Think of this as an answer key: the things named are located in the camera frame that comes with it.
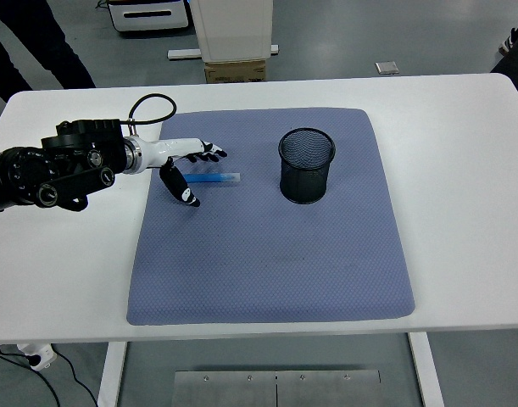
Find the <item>white-black robot hand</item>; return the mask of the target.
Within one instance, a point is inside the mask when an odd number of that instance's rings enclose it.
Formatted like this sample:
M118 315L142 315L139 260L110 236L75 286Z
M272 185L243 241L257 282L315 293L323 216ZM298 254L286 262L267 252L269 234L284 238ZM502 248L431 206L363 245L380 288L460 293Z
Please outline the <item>white-black robot hand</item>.
M178 159L188 159L196 163L202 161L218 162L227 153L211 142L198 138L179 138L146 142L139 137L126 140L128 174L138 174L146 169L158 169L159 177L172 196L192 207L199 207L200 201L192 193L183 174L175 166Z

